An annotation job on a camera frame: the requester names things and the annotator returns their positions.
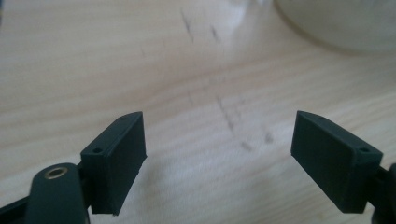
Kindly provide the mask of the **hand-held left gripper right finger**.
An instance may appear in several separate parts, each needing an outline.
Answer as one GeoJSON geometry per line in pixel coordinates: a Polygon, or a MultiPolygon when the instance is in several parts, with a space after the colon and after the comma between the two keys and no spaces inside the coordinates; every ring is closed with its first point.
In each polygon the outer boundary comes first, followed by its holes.
{"type": "Polygon", "coordinates": [[[322,116],[299,111],[290,153],[339,210],[364,211],[381,151],[322,116]]]}

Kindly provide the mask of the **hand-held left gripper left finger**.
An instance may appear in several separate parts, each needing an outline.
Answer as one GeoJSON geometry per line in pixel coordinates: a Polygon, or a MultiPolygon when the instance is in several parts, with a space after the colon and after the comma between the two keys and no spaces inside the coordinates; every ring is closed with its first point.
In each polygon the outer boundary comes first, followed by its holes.
{"type": "Polygon", "coordinates": [[[83,174],[92,183],[92,212],[117,216],[147,158],[143,113],[115,119],[80,157],[83,174]]]}

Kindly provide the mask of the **white round bowl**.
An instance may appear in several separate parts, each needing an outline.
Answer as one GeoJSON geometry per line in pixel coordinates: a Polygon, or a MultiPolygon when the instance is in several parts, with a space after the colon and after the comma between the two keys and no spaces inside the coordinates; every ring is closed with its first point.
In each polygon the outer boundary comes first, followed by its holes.
{"type": "Polygon", "coordinates": [[[293,25],[342,49],[396,50],[396,0],[275,0],[293,25]]]}

